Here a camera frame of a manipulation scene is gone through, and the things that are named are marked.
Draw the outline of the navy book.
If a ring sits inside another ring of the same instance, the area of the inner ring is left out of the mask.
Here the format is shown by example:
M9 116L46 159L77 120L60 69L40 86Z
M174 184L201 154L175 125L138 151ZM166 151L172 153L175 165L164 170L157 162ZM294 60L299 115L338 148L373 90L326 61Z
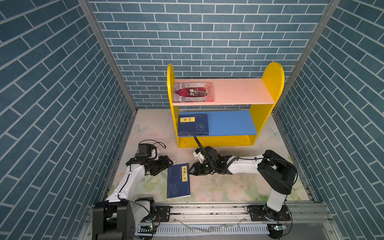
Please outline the navy book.
M189 164L172 165L168 168L167 199L191 195Z
M208 136L209 122L207 114L192 114L179 116L178 136Z

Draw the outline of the Hamlet picture book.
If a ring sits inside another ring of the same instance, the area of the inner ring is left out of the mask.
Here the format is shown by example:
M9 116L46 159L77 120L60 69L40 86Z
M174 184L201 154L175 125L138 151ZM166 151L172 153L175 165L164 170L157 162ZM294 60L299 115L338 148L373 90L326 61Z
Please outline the Hamlet picture book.
M213 102L214 92L212 83L175 83L173 102Z

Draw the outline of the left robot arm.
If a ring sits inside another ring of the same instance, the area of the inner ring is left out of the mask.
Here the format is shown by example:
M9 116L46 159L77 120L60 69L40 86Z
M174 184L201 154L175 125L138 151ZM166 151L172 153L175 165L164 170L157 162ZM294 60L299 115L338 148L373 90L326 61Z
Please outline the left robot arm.
M140 181L149 173L156 176L174 162L160 156L154 144L140 142L133 158L126 162L126 171L116 189L107 199L98 202L92 213L93 240L132 240L143 220L150 220L150 232L155 233L156 205L152 197L133 200Z

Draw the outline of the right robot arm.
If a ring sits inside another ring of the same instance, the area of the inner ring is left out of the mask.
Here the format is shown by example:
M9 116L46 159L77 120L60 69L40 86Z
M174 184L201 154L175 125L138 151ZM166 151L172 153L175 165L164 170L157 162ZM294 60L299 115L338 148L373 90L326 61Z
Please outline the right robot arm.
M263 214L267 220L277 221L281 210L297 181L296 167L272 150L253 157L221 156L215 149L205 147L196 149L194 157L198 159L190 169L193 176L212 174L257 174L261 175L271 187Z

